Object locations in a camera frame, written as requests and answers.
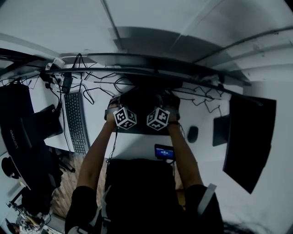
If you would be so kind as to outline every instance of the keyboard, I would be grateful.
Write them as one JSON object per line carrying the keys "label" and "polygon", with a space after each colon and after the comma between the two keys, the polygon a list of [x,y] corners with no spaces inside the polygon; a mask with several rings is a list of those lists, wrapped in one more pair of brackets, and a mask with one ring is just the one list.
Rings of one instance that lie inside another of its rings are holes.
{"label": "keyboard", "polygon": [[88,152],[86,123],[83,114],[82,96],[80,92],[64,95],[67,122],[74,152],[84,156]]}

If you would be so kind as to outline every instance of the floor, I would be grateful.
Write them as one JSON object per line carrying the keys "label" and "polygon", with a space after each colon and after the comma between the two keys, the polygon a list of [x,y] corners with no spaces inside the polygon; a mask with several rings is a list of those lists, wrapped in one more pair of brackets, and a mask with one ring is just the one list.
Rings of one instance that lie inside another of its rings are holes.
{"label": "floor", "polygon": [[[53,194],[53,213],[62,217],[66,218],[67,213],[69,211],[71,205],[71,195],[75,190],[77,178],[79,175],[80,167],[83,161],[83,157],[77,156],[75,154],[70,154],[68,158],[63,158],[63,162],[67,165],[71,165],[76,169],[75,173],[64,172],[62,176],[61,186],[55,189]],[[99,182],[98,182],[98,191],[97,191],[97,204],[98,206],[101,205],[101,199],[104,193],[104,185],[105,185],[105,174],[107,169],[107,163],[104,161],[102,166]],[[180,192],[182,190],[182,183],[179,177],[177,167],[175,166],[175,182],[176,182],[176,191],[178,197],[182,195]]]}

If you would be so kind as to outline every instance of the white desk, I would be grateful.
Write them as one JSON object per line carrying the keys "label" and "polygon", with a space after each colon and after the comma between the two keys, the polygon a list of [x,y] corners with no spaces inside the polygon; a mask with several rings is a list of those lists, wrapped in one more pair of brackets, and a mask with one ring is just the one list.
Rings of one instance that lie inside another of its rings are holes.
{"label": "white desk", "polygon": [[[95,75],[102,77],[105,74],[101,73],[94,73]],[[104,90],[108,90],[113,94],[118,94],[116,89],[114,88],[113,84],[98,84],[93,83],[92,81],[98,81],[98,79],[94,77],[90,77],[87,81],[83,81],[82,83],[89,89],[95,87],[101,87]],[[114,82],[117,80],[116,77],[112,78],[105,78],[103,79],[104,82]],[[35,80],[32,81],[30,87],[33,87]],[[73,79],[73,84],[79,84],[80,80]],[[194,88],[196,86],[191,84],[184,84],[183,86]],[[123,88],[130,89],[132,86],[126,87],[125,85],[119,85],[119,88],[123,90]],[[84,106],[84,113],[85,113],[85,120],[87,125],[87,134],[89,138],[90,144],[94,142],[97,135],[101,131],[104,121],[104,111],[108,106],[110,96],[104,93],[103,91],[91,90],[89,91],[93,100],[95,101],[94,105],[90,104],[84,97],[83,97],[83,106]],[[34,90],[30,89],[31,99],[33,103],[33,108],[35,112],[38,112],[45,107],[54,104],[57,105],[57,97],[55,97],[50,90],[45,88],[43,81],[39,78]],[[174,93],[179,97],[182,98],[195,98],[196,103],[199,103],[204,100],[203,97],[192,96],[183,93]],[[209,92],[208,95],[213,97],[219,97],[214,90]],[[230,95],[223,94],[222,98],[225,100],[219,101],[214,100],[213,102],[208,103],[210,110],[221,105],[222,115],[227,115],[229,112],[229,102]],[[223,144],[220,146],[213,147],[212,146],[212,138],[213,138],[213,119],[220,116],[218,110],[215,110],[213,113],[209,113],[204,104],[200,106],[195,106],[192,101],[181,100],[180,104],[180,123],[185,131],[185,134],[188,134],[188,130],[190,126],[197,126],[199,129],[198,139],[195,143],[189,144],[192,152],[194,153],[196,159],[198,161],[211,161],[211,160],[224,160],[226,155],[226,147],[227,144]],[[60,116],[60,122],[63,126],[63,118],[62,115]],[[71,151],[73,151],[70,133],[68,130],[67,119],[65,116],[65,133],[68,139],[68,143],[70,146]],[[115,134],[113,133],[108,147],[106,151],[105,157],[107,158],[113,149]],[[58,136],[49,138],[45,140],[45,143],[48,146],[56,147],[59,149],[68,150],[64,134],[60,134]],[[169,136],[153,136],[153,135],[141,135],[141,134],[130,134],[130,133],[118,133],[117,141],[116,141],[116,149],[113,154],[113,157],[119,156],[119,158],[124,159],[132,159],[132,158],[148,158],[154,159],[154,145],[155,144],[163,144],[163,145],[170,145],[172,146],[171,139]]]}

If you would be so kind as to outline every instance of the phone screen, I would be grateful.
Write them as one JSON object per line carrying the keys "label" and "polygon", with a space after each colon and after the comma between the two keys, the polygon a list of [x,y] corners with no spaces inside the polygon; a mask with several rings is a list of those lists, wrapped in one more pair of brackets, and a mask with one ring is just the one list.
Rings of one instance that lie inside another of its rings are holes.
{"label": "phone screen", "polygon": [[172,147],[155,146],[156,157],[165,159],[174,159],[174,151]]}

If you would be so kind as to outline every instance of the bracelet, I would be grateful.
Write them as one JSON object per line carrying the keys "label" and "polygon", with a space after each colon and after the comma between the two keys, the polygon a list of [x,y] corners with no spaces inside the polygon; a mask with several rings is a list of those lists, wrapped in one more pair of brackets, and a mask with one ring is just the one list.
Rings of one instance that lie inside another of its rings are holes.
{"label": "bracelet", "polygon": [[174,122],[169,122],[168,125],[170,124],[174,124],[174,125],[180,125],[180,123],[178,121],[174,121]]}

